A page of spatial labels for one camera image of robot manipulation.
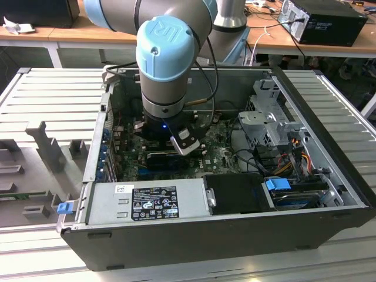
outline white table leg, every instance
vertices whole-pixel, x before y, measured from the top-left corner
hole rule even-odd
[[[107,62],[106,54],[105,54],[105,50],[104,49],[99,49],[99,56],[100,56],[100,62],[102,62],[102,63],[106,63]]]
[[[364,109],[361,111],[361,114],[365,118],[368,118],[375,109],[376,109],[376,94],[374,94],[372,99],[366,104]]]
[[[52,64],[54,68],[62,68],[63,65],[60,61],[59,56],[59,46],[56,42],[46,42],[45,48],[48,50],[48,54],[51,58]]]

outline motherboard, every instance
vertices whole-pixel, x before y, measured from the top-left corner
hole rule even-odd
[[[198,113],[196,117],[197,126],[210,120],[206,113]],[[216,115],[200,147],[188,156],[180,156],[170,141],[161,144],[135,135],[133,122],[128,120],[117,131],[115,139],[118,181],[191,179],[206,174],[239,173],[237,158],[228,143],[232,121]]]

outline warning label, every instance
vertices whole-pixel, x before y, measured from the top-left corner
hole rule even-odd
[[[176,186],[132,190],[134,221],[179,217]]]

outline robot end effector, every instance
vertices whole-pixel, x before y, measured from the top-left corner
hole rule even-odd
[[[211,58],[205,43],[208,37],[218,61],[235,63],[249,33],[243,14],[245,0],[217,3],[85,0],[86,12],[94,24],[137,34],[145,124],[151,130],[168,125],[171,141],[181,155],[199,147],[206,133],[193,130],[182,114],[192,64],[199,55]]]

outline screw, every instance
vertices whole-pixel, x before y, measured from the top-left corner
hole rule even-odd
[[[152,48],[152,54],[158,55],[158,49],[157,49],[157,47],[153,47]]]

